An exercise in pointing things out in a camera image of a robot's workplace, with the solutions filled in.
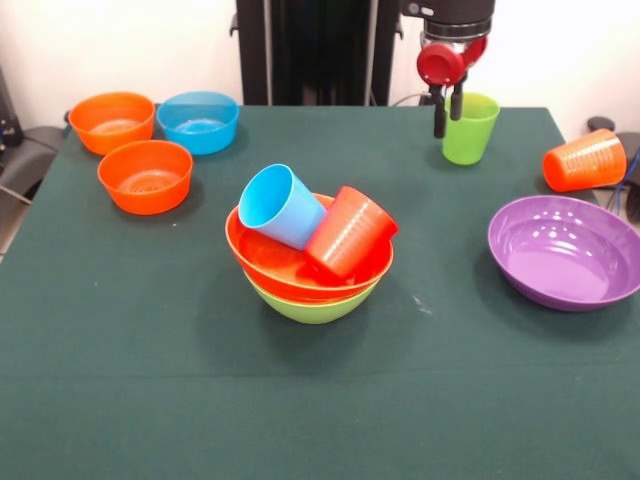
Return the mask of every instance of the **red bowl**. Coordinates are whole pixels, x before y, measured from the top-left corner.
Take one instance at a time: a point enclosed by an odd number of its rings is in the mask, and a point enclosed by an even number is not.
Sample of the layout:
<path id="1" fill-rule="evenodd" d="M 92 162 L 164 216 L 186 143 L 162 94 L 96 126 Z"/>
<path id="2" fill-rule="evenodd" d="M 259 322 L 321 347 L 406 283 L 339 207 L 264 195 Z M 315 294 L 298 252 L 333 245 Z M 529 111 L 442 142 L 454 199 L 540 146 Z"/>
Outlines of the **red bowl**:
<path id="1" fill-rule="evenodd" d="M 314 194 L 329 207 L 333 198 Z M 251 279 L 270 294 L 301 303 L 323 303 L 362 292 L 387 273 L 393 262 L 391 241 L 376 248 L 345 279 L 318 270 L 304 255 L 261 233 L 246 228 L 234 208 L 225 224 L 227 242 L 238 263 Z"/>

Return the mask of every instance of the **bowl rim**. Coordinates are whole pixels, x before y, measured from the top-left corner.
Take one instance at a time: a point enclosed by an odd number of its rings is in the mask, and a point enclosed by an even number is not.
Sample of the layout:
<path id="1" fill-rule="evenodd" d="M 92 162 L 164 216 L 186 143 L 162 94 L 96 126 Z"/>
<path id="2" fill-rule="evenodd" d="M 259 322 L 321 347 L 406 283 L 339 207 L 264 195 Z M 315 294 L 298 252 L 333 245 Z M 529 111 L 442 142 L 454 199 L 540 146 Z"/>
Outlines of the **bowl rim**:
<path id="1" fill-rule="evenodd" d="M 371 284 L 369 287 L 365 288 L 364 290 L 362 290 L 361 292 L 358 292 L 350 297 L 344 298 L 342 300 L 338 300 L 337 302 L 331 302 L 331 303 L 299 303 L 299 302 L 291 302 L 290 300 L 287 300 L 285 298 L 280 298 L 277 295 L 274 295 L 273 293 L 269 292 L 268 290 L 265 290 L 264 288 L 262 288 L 260 285 L 258 285 L 255 281 L 253 281 L 251 279 L 251 277 L 247 274 L 247 272 L 244 272 L 245 277 L 247 277 L 247 280 L 249 280 L 249 283 L 251 283 L 251 286 L 253 286 L 253 288 L 255 288 L 256 290 L 258 290 L 259 292 L 263 293 L 264 295 L 268 296 L 269 298 L 282 303 L 284 305 L 287 305 L 289 307 L 304 307 L 304 308 L 308 308 L 310 310 L 316 310 L 316 309 L 321 309 L 321 308 L 327 308 L 327 307 L 339 307 L 344 305 L 345 303 L 348 303 L 350 301 L 356 300 L 364 295 L 369 294 L 374 288 L 376 288 L 376 286 L 378 285 L 378 283 L 380 283 L 380 279 L 376 280 L 373 284 Z"/>
<path id="2" fill-rule="evenodd" d="M 105 160 L 107 160 L 108 157 L 110 157 L 111 155 L 113 155 L 115 153 L 120 152 L 121 150 L 127 150 L 130 147 L 138 146 L 140 144 L 147 144 L 148 145 L 148 144 L 151 144 L 151 143 L 170 145 L 172 148 L 177 148 L 179 150 L 182 150 L 183 152 L 185 152 L 189 156 L 189 168 L 187 169 L 187 172 L 182 177 L 180 177 L 179 180 L 176 180 L 174 183 L 172 183 L 171 185 L 169 185 L 166 188 L 163 188 L 162 190 L 153 190 L 151 192 L 128 192 L 128 191 L 125 191 L 125 190 L 121 190 L 118 187 L 114 187 L 114 186 L 110 185 L 109 183 L 107 183 L 102 178 L 102 169 L 104 168 L 104 162 L 105 162 Z M 183 182 L 184 180 L 186 180 L 187 178 L 189 178 L 192 175 L 192 173 L 193 173 L 193 156 L 191 155 L 189 150 L 184 148 L 182 145 L 178 145 L 177 143 L 174 143 L 174 142 L 169 142 L 168 140 L 138 140 L 137 142 L 130 142 L 130 143 L 127 143 L 125 145 L 122 145 L 122 146 L 110 151 L 104 157 L 102 157 L 102 159 L 100 160 L 100 163 L 98 164 L 97 173 L 98 173 L 98 180 L 100 180 L 100 183 L 104 186 L 104 188 L 112 190 L 114 192 L 118 192 L 118 193 L 121 193 L 123 195 L 128 195 L 128 196 L 132 196 L 132 197 L 145 197 L 145 196 L 149 196 L 149 195 L 157 195 L 159 193 L 166 192 L 167 190 L 175 187 L 176 185 L 178 185 L 179 183 Z"/>
<path id="3" fill-rule="evenodd" d="M 560 296 L 560 295 L 550 295 L 548 293 L 542 292 L 539 289 L 532 287 L 531 285 L 529 285 L 527 282 L 523 281 L 522 279 L 518 278 L 517 275 L 514 275 L 507 268 L 507 266 L 500 260 L 499 255 L 497 255 L 496 249 L 495 249 L 496 246 L 494 245 L 494 242 L 491 241 L 491 230 L 494 227 L 494 224 L 496 223 L 497 218 L 502 214 L 502 212 L 504 210 L 506 210 L 508 208 L 511 208 L 514 205 L 517 205 L 518 203 L 531 202 L 531 201 L 536 200 L 536 199 L 567 201 L 569 203 L 576 203 L 576 204 L 584 205 L 584 206 L 586 206 L 587 208 L 590 208 L 590 209 L 600 210 L 603 214 L 605 214 L 605 216 L 610 217 L 615 222 L 620 224 L 622 227 L 624 227 L 625 229 L 631 231 L 632 234 L 635 234 L 637 239 L 638 239 L 638 242 L 640 243 L 640 234 L 631 225 L 627 224 L 622 218 L 618 217 L 617 215 L 614 215 L 613 213 L 609 212 L 608 210 L 604 209 L 603 207 L 601 207 L 600 205 L 598 205 L 596 203 L 587 202 L 585 200 L 580 200 L 578 198 L 568 197 L 568 196 L 564 196 L 564 195 L 530 195 L 530 196 L 527 196 L 527 197 L 517 198 L 516 200 L 513 200 L 513 201 L 503 205 L 493 215 L 493 217 L 491 217 L 491 220 L 489 221 L 489 228 L 487 229 L 487 243 L 489 244 L 489 250 L 491 251 L 491 255 L 493 256 L 494 261 L 498 264 L 498 266 L 504 272 L 506 272 L 510 277 L 514 278 L 521 285 L 524 285 L 525 287 L 533 290 L 534 292 L 537 292 L 540 295 L 544 295 L 545 297 L 550 298 L 550 299 L 558 300 L 558 301 L 565 302 L 565 303 L 570 303 L 570 304 L 573 304 L 573 305 L 580 305 L 580 306 L 589 306 L 589 305 L 602 305 L 602 306 L 604 306 L 604 305 L 608 305 L 608 304 L 615 303 L 615 302 L 618 302 L 620 300 L 623 300 L 623 299 L 625 299 L 627 297 L 630 297 L 631 295 L 636 293 L 638 290 L 640 290 L 640 282 L 638 282 L 638 284 L 635 287 L 632 287 L 629 290 L 627 290 L 625 293 L 622 293 L 622 294 L 617 295 L 615 297 L 608 297 L 606 299 L 600 299 L 600 300 L 575 300 L 573 298 L 566 298 L 566 297 L 563 297 L 563 296 Z"/>
<path id="4" fill-rule="evenodd" d="M 334 200 L 333 197 L 329 196 L 329 195 L 323 195 L 321 193 L 313 193 L 315 196 L 317 197 L 321 197 L 321 198 L 325 198 L 325 199 L 329 199 L 331 201 Z M 375 283 L 377 281 L 379 281 L 391 268 L 391 264 L 393 263 L 393 257 L 394 257 L 394 251 L 393 251 L 393 242 L 391 240 L 389 240 L 389 244 L 390 244 L 390 249 L 391 249 L 391 254 L 389 255 L 389 261 L 386 263 L 384 269 L 382 269 L 382 271 L 376 275 L 375 277 L 372 277 L 371 279 L 367 280 L 366 282 L 361 282 L 355 285 L 345 285 L 345 286 L 341 286 L 341 287 L 320 287 L 320 286 L 314 286 L 314 285 L 302 285 L 300 283 L 295 283 L 295 282 L 289 282 L 286 280 L 283 280 L 279 277 L 276 277 L 268 272 L 265 272 L 264 270 L 262 270 L 261 268 L 256 267 L 253 263 L 249 262 L 244 255 L 242 255 L 238 249 L 235 248 L 235 246 L 233 245 L 233 242 L 231 241 L 231 238 L 229 237 L 229 222 L 231 221 L 231 218 L 233 217 L 233 214 L 236 213 L 238 210 L 238 205 L 236 205 L 231 212 L 229 212 L 229 215 L 227 215 L 227 220 L 225 221 L 224 224 L 224 233 L 225 236 L 227 238 L 227 244 L 229 245 L 229 247 L 231 248 L 231 250 L 233 251 L 233 253 L 235 255 L 237 255 L 238 257 L 240 257 L 242 259 L 243 262 L 245 262 L 247 265 L 251 265 L 251 267 L 253 269 L 255 269 L 257 272 L 259 272 L 261 275 L 264 275 L 267 278 L 270 278 L 272 280 L 275 280 L 283 285 L 288 285 L 291 287 L 295 287 L 295 288 L 302 288 L 305 290 L 310 290 L 310 291 L 323 291 L 323 292 L 343 292 L 345 290 L 353 290 L 353 289 L 358 289 L 358 288 L 366 288 L 367 286 L 371 285 L 372 283 Z"/>
<path id="5" fill-rule="evenodd" d="M 236 122 L 238 120 L 238 117 L 240 116 L 240 105 L 238 105 L 238 102 L 236 102 L 233 98 L 231 98 L 229 95 L 226 95 L 224 93 L 220 93 L 220 92 L 214 92 L 214 91 L 210 91 L 210 90 L 197 90 L 197 91 L 193 91 L 193 92 L 182 92 L 179 93 L 177 95 L 174 95 L 172 97 L 167 98 L 164 102 L 162 102 L 158 108 L 156 109 L 155 112 L 155 116 L 156 116 L 156 120 L 158 120 L 158 123 L 160 124 L 160 126 L 162 127 L 163 130 L 170 130 L 172 132 L 179 132 L 178 130 L 176 130 L 175 128 L 171 128 L 169 126 L 167 126 L 166 123 L 164 123 L 161 119 L 160 119 L 160 112 L 163 110 L 163 107 L 170 102 L 171 100 L 175 100 L 176 98 L 185 96 L 185 95 L 193 95 L 193 94 L 198 94 L 198 93 L 205 93 L 207 95 L 217 95 L 219 97 L 224 97 L 227 100 L 230 100 L 233 106 L 233 118 L 231 120 L 229 120 L 228 122 L 225 122 L 223 125 L 220 125 L 216 128 L 212 128 L 211 130 L 207 131 L 206 134 L 210 134 L 213 132 L 217 132 L 218 130 L 221 130 L 223 128 L 228 127 L 229 125 L 232 125 L 234 122 Z M 202 132 L 179 132 L 181 135 L 203 135 Z"/>
<path id="6" fill-rule="evenodd" d="M 132 125 L 129 128 L 118 130 L 117 132 L 114 132 L 114 133 L 100 133 L 100 134 L 92 133 L 91 130 L 87 130 L 86 128 L 79 127 L 77 125 L 77 123 L 74 122 L 74 120 L 73 120 L 73 112 L 76 111 L 76 109 L 78 109 L 80 106 L 85 105 L 85 104 L 87 104 L 87 103 L 89 103 L 91 101 L 97 100 L 99 98 L 108 97 L 108 96 L 112 96 L 112 95 L 131 95 L 133 97 L 138 97 L 138 98 L 144 100 L 149 105 L 151 105 L 151 114 L 149 116 L 147 116 L 144 120 L 142 120 L 140 123 L 138 123 L 136 125 Z M 71 128 L 73 128 L 76 132 L 80 132 L 80 133 L 87 134 L 87 135 L 100 135 L 100 136 L 103 136 L 103 137 L 112 137 L 112 136 L 116 136 L 116 135 L 121 135 L 123 133 L 128 133 L 128 132 L 131 132 L 131 131 L 133 131 L 133 130 L 135 130 L 137 128 L 140 128 L 141 125 L 144 125 L 149 120 L 153 121 L 155 115 L 156 115 L 156 105 L 155 105 L 155 103 L 153 103 L 153 101 L 149 97 L 146 97 L 145 95 L 142 95 L 141 93 L 128 92 L 126 90 L 122 90 L 122 91 L 115 91 L 115 92 L 99 93 L 97 95 L 93 95 L 91 97 L 85 98 L 84 100 L 80 100 L 69 111 L 68 120 L 69 120 L 69 125 L 71 125 Z"/>

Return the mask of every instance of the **cable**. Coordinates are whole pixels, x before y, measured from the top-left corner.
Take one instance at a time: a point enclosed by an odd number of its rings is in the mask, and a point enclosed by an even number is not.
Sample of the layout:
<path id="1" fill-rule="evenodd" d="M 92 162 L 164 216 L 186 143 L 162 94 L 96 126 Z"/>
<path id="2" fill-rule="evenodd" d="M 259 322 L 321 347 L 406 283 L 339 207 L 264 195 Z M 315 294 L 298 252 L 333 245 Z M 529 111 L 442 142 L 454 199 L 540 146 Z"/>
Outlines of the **cable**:
<path id="1" fill-rule="evenodd" d="M 413 93 L 411 95 L 407 95 L 406 97 L 401 98 L 400 100 L 398 100 L 396 103 L 394 103 L 393 105 L 391 105 L 392 107 L 397 107 L 398 105 L 400 105 L 402 102 L 409 100 L 410 98 L 413 97 L 421 97 L 422 95 L 429 95 L 428 92 L 421 92 L 421 93 Z"/>
<path id="2" fill-rule="evenodd" d="M 44 142 L 42 142 L 42 141 L 40 141 L 40 140 L 38 140 L 38 139 L 35 139 L 35 138 L 33 138 L 33 137 L 28 137 L 28 136 L 26 136 L 26 135 L 24 136 L 24 139 L 25 139 L 25 140 L 29 140 L 29 141 L 34 142 L 34 143 L 37 143 L 37 144 L 39 144 L 39 145 L 42 145 L 43 147 L 48 148 L 48 149 L 49 149 L 49 150 L 51 150 L 52 152 L 58 153 L 58 150 L 57 150 L 56 148 L 52 147 L 51 145 L 47 145 L 46 143 L 44 143 Z"/>
<path id="3" fill-rule="evenodd" d="M 4 192 L 7 195 L 20 200 L 22 203 L 26 203 L 27 205 L 31 205 L 33 202 L 29 200 L 27 197 L 23 197 L 19 193 L 14 192 L 13 190 L 5 187 L 4 185 L 0 185 L 0 192 Z"/>
<path id="4" fill-rule="evenodd" d="M 618 185 L 618 187 L 615 190 L 615 195 L 617 198 L 617 208 L 616 208 L 617 215 L 620 215 L 620 203 L 621 203 L 620 197 L 622 195 L 622 188 L 624 187 L 624 184 L 627 183 L 627 180 L 631 178 L 631 174 L 638 166 L 638 161 L 640 161 L 640 147 L 638 147 L 638 150 L 636 150 L 636 155 L 633 159 L 633 162 L 631 162 L 631 166 L 629 167 L 629 170 L 627 170 L 627 174 L 624 176 L 624 178 L 622 179 L 622 182 L 620 182 L 620 185 Z"/>

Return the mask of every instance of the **orange bowl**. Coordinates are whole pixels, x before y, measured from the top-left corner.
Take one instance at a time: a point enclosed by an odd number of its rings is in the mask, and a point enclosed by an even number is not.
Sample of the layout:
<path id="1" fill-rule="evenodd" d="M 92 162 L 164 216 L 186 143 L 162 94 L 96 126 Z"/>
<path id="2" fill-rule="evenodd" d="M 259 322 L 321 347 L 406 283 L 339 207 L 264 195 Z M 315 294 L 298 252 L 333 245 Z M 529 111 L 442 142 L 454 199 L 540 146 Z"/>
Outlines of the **orange bowl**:
<path id="1" fill-rule="evenodd" d="M 180 145 L 163 140 L 129 143 L 105 156 L 98 178 L 125 212 L 155 215 L 177 207 L 191 184 L 193 159 Z"/>
<path id="2" fill-rule="evenodd" d="M 329 207 L 333 198 L 314 194 Z M 251 280 L 271 295 L 300 303 L 326 303 L 356 295 L 380 280 L 393 262 L 391 241 L 381 244 L 346 279 L 318 270 L 303 252 L 246 228 L 234 208 L 225 224 L 227 242 Z"/>
<path id="3" fill-rule="evenodd" d="M 137 93 L 105 93 L 73 107 L 69 123 L 88 150 L 105 155 L 153 135 L 155 105 Z"/>

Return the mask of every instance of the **bowl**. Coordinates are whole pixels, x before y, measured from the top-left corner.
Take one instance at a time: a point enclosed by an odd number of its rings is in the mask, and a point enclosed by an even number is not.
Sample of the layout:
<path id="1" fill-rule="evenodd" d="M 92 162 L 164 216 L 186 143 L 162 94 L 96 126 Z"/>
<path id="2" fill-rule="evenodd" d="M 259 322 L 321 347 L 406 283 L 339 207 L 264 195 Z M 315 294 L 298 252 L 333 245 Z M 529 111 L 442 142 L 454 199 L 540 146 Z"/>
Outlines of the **bowl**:
<path id="1" fill-rule="evenodd" d="M 260 286 L 251 280 L 249 276 L 247 276 L 247 278 L 249 279 L 249 282 L 251 282 L 253 288 L 255 288 L 256 292 L 258 292 L 258 295 L 260 295 L 260 297 L 262 297 L 262 299 L 276 312 L 290 318 L 291 320 L 306 323 L 308 325 L 320 325 L 323 323 L 333 322 L 334 320 L 344 317 L 347 313 L 352 312 L 362 302 L 364 302 L 378 284 L 378 282 L 376 282 L 362 292 L 346 300 L 321 305 L 308 305 L 278 298 L 263 288 L 260 288 Z"/>
<path id="2" fill-rule="evenodd" d="M 114 203 L 136 215 L 178 206 L 189 193 L 193 159 L 180 145 L 163 140 L 129 143 L 105 156 L 98 178 Z"/>
<path id="3" fill-rule="evenodd" d="M 69 112 L 69 124 L 82 144 L 99 155 L 153 135 L 155 105 L 137 93 L 104 93 L 88 98 Z"/>
<path id="4" fill-rule="evenodd" d="M 239 113 L 238 104 L 226 95 L 191 92 L 160 105 L 157 118 L 168 140 L 194 155 L 209 155 L 233 142 Z"/>
<path id="5" fill-rule="evenodd" d="M 331 197 L 314 194 L 323 206 Z M 246 228 L 234 208 L 225 224 L 227 242 L 249 277 L 270 294 L 293 302 L 346 299 L 366 290 L 391 268 L 393 245 L 380 244 L 352 275 L 336 279 L 317 269 L 303 252 Z"/>
<path id="6" fill-rule="evenodd" d="M 491 253 L 523 295 L 549 308 L 602 308 L 640 288 L 640 236 L 582 200 L 533 196 L 500 209 L 489 225 Z"/>

